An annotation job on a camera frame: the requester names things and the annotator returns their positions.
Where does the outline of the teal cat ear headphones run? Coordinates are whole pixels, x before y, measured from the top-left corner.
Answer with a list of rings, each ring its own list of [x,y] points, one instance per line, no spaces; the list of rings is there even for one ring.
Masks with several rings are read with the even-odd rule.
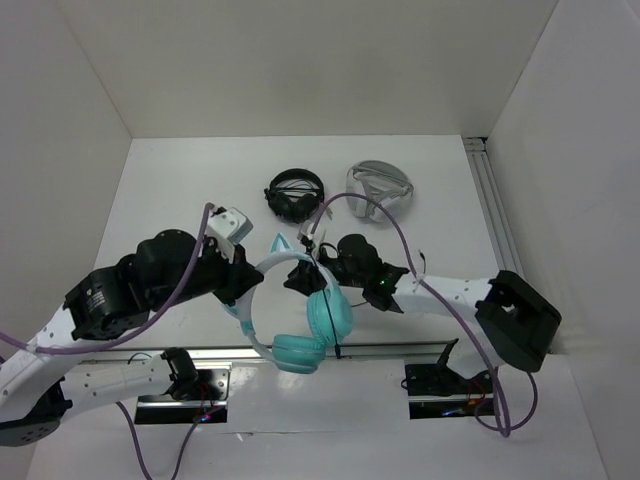
[[[277,234],[269,254],[256,268],[266,276],[278,273],[286,263],[295,268],[299,260],[320,264]],[[301,294],[300,300],[290,294],[277,294],[269,300],[255,286],[225,308],[238,321],[250,346],[281,371],[305,375],[316,372],[327,351],[341,346],[352,333],[350,301],[330,271],[322,274],[328,286],[311,295]]]

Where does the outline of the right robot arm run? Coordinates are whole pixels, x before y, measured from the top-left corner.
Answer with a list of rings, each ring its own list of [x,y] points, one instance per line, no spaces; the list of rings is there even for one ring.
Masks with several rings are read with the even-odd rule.
[[[562,321],[549,301],[510,270],[477,280],[419,276],[383,261],[361,234],[346,235],[335,246],[316,243],[309,234],[299,241],[340,286],[359,288],[376,310],[464,320],[472,347],[456,345],[436,369],[438,384],[448,392],[460,391],[487,364],[538,372]]]

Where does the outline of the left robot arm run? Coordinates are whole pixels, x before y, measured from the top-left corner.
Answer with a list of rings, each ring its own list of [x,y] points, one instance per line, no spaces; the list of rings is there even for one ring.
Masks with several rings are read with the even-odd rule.
[[[88,274],[2,364],[2,446],[38,442],[81,413],[132,397],[193,394],[199,373],[184,348],[120,368],[73,370],[92,354],[129,341],[174,305],[207,294],[229,304],[256,286],[264,277],[247,261],[241,240],[165,230],[117,264]]]

